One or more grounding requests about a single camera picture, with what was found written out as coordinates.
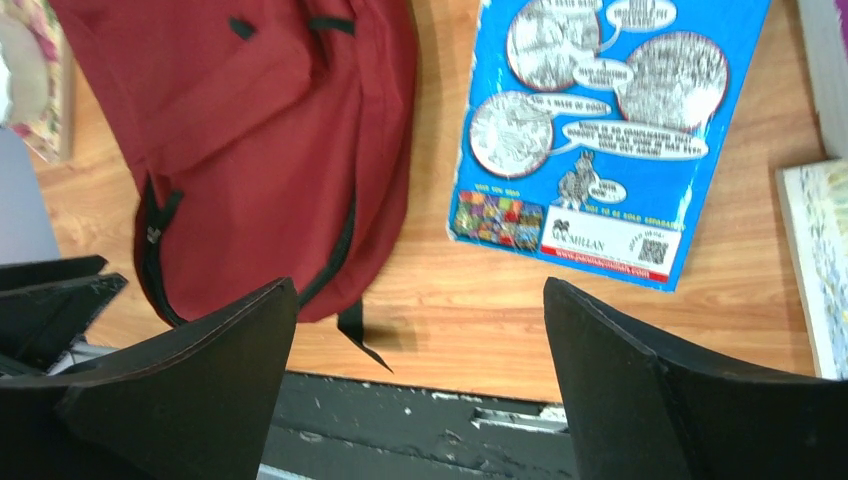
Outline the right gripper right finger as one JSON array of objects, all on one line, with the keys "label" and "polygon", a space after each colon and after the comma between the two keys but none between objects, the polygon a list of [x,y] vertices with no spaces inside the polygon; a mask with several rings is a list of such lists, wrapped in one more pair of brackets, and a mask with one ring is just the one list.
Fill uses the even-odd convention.
[{"label": "right gripper right finger", "polygon": [[847,384],[742,361],[557,278],[544,322],[583,479],[843,479]]}]

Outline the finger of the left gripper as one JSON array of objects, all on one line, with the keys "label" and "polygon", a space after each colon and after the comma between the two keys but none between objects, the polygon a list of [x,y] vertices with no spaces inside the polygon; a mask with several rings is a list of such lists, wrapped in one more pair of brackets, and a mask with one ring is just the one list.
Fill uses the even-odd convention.
[{"label": "finger of the left gripper", "polygon": [[108,261],[99,255],[1,266],[1,291],[73,280],[99,274]]},{"label": "finger of the left gripper", "polygon": [[1,369],[50,370],[126,284],[111,273],[3,291]]}]

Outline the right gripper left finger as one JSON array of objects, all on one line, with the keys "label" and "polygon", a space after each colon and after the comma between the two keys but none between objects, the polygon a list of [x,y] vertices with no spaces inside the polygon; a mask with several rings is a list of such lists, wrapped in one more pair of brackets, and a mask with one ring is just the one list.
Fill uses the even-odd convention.
[{"label": "right gripper left finger", "polygon": [[5,479],[253,479],[297,320],[290,279],[50,376],[1,383]]}]

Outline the red backpack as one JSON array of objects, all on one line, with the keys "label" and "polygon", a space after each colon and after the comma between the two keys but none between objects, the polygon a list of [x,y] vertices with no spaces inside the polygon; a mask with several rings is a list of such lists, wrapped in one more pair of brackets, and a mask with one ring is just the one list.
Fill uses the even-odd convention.
[{"label": "red backpack", "polygon": [[419,44],[406,1],[55,1],[139,193],[134,267],[179,326],[293,281],[366,348],[405,221]]}]

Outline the purple treehouse book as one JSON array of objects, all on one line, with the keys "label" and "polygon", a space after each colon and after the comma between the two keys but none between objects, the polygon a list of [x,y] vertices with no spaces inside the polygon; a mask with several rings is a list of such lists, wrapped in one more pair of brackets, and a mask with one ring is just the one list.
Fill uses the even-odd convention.
[{"label": "purple treehouse book", "polygon": [[847,157],[847,3],[800,0],[802,35],[825,152]]}]

